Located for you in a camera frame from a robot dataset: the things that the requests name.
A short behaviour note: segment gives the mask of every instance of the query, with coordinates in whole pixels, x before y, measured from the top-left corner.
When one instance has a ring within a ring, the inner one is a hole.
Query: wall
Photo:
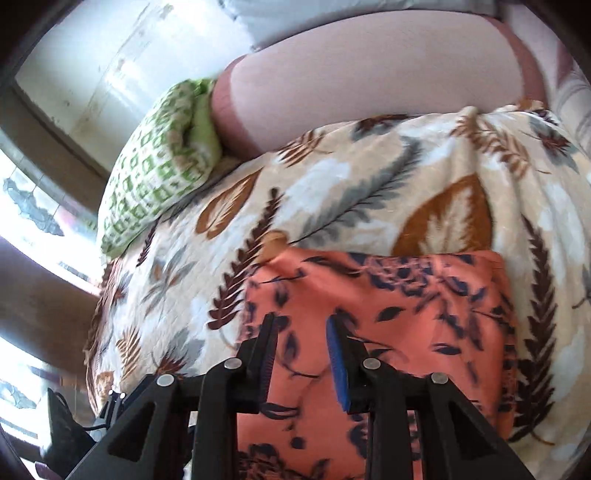
[[[82,348],[97,300],[0,237],[0,336],[8,342],[84,378]]]
[[[247,53],[216,0],[85,0],[17,75],[30,99],[107,170],[154,101]]]

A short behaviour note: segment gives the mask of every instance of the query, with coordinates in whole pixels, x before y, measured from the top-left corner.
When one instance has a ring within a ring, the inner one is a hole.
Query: bed
[[[361,78],[342,68],[347,55],[376,52],[363,42],[399,44],[392,37],[398,34],[406,46],[416,45],[412,35],[436,18],[447,27],[440,37],[424,34],[429,45],[451,31],[459,32],[458,46],[472,39],[474,51],[479,39],[486,39],[482,48],[497,41],[478,68],[500,65],[505,74],[492,82],[490,72],[470,77],[473,64],[458,63],[466,51],[450,53],[454,39],[443,67],[430,71],[440,88],[432,96],[408,87],[424,71],[420,64],[409,70],[416,55],[394,67],[383,61],[389,44],[373,63],[359,60],[373,68]],[[384,27],[397,21],[408,28]],[[370,30],[368,22],[380,26]],[[372,35],[363,39],[359,31]],[[316,54],[331,61],[315,70]],[[280,64],[282,56],[290,61]],[[305,62],[309,74],[286,85]],[[568,474],[591,440],[591,163],[576,135],[545,107],[548,89],[536,69],[503,25],[450,12],[341,20],[231,65],[212,105],[232,154],[105,271],[87,344],[95,411],[109,390],[131,392],[145,374],[199,375],[233,356],[248,317],[248,274],[271,230],[297,247],[371,255],[491,249],[505,260],[518,319],[509,441],[537,479]],[[399,83],[388,81],[396,76]],[[368,77],[372,89],[355,95]],[[293,351],[287,331],[278,349]],[[290,466],[303,477],[311,468]],[[322,478],[337,477],[327,469]]]

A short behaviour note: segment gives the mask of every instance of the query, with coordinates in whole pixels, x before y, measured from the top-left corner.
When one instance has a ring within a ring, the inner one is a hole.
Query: blanket
[[[531,102],[308,132],[186,198],[109,266],[87,344],[91,405],[147,373],[199,375],[232,356],[270,229],[370,255],[491,249],[517,316],[509,442],[536,478],[559,479],[591,439],[590,181],[589,159]]]

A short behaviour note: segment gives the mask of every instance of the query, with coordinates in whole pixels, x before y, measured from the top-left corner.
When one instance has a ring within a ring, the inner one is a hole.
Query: white wall
[[[108,170],[154,101],[247,53],[216,0],[85,0],[37,45],[17,82]]]

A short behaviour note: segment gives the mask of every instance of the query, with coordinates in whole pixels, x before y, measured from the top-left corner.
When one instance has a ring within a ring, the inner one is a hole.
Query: coral floral fabric
[[[336,399],[326,320],[369,354],[417,376],[445,372],[504,438],[515,394],[514,310],[503,260],[459,255],[375,257],[288,248],[247,282],[241,338],[266,316],[280,334],[267,403],[240,416],[244,479],[363,478],[367,421]],[[421,478],[414,414],[415,478]]]

